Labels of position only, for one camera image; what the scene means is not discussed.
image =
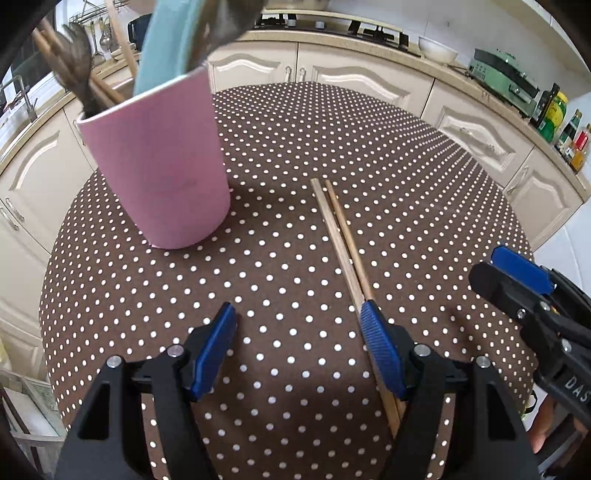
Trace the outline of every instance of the faucet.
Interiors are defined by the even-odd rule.
[[[2,93],[8,85],[10,85],[11,83],[16,83],[17,81],[20,84],[21,93],[23,97],[25,97],[25,103],[27,104],[27,114],[29,115],[29,120],[31,121],[31,123],[33,123],[35,120],[37,120],[37,113],[35,112],[35,106],[32,105],[31,101],[29,100],[29,96],[27,95],[27,91],[25,90],[25,84],[22,81],[21,75],[15,75],[14,77],[12,77],[12,79],[10,79],[8,82],[2,85],[0,87],[0,93]]]

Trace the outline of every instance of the green jar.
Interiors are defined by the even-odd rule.
[[[546,116],[538,129],[540,135],[544,137],[547,142],[552,142],[556,135],[556,131],[564,121],[564,117],[566,116],[566,105],[568,102],[569,99],[566,98],[566,95],[563,92],[558,92],[558,95],[552,100],[552,103],[546,112]]]

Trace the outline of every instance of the brown tablecloth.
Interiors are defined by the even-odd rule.
[[[238,87],[215,105],[232,206],[210,238],[151,248],[98,171],[64,220],[40,319],[66,425],[109,356],[155,356],[231,301],[232,350],[194,408],[220,476],[377,479],[391,436],[313,177],[333,182],[386,316],[442,355],[488,354],[522,407],[534,356],[467,275],[499,242],[531,251],[472,157],[411,114],[338,87]],[[165,478],[150,400],[145,409]]]

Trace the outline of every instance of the kitchen cabinet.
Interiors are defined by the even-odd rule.
[[[66,114],[66,118],[68,120],[68,124],[72,129],[72,133],[76,137],[76,141],[78,142],[78,146],[82,150],[84,157],[86,157],[86,161],[92,167],[92,170],[96,170],[98,165],[96,164],[95,159],[92,157],[90,150],[88,150],[84,140],[82,140],[82,135],[80,134],[80,130],[78,130],[78,126],[76,125],[77,119],[80,117],[82,113],[82,103],[78,99],[73,99],[64,107],[64,113]]]
[[[0,176],[0,199],[48,252],[92,168],[63,110],[19,150]]]
[[[421,118],[465,148],[501,187],[515,176],[533,147],[500,116],[438,80]]]
[[[297,81],[327,83],[376,97],[421,116],[433,78],[394,62],[341,48],[300,44]]]
[[[39,301],[49,254],[0,202],[0,337],[12,369],[45,377]]]
[[[207,65],[212,92],[241,85],[294,82],[297,43],[239,41],[212,53]]]
[[[533,250],[554,235],[583,203],[569,181],[537,148],[504,194]]]

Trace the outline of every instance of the green appliance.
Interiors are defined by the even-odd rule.
[[[501,100],[516,107],[524,118],[531,117],[537,105],[537,85],[519,69],[514,55],[499,50],[478,50],[468,65],[468,75]]]

